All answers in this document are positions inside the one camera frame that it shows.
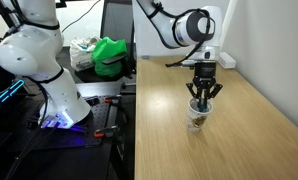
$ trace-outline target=wooden table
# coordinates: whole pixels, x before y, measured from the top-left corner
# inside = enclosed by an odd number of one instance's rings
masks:
[[[164,66],[179,59],[137,61],[135,179],[298,180],[298,128],[235,70],[218,66],[214,109],[187,130],[194,72]]]

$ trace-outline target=green object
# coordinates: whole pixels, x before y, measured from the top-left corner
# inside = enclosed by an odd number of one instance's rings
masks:
[[[123,68],[121,62],[105,65],[102,64],[102,61],[123,52],[127,52],[125,40],[113,41],[109,37],[105,37],[97,42],[92,52],[92,59],[95,63],[95,72],[97,75],[113,77],[119,74]]]

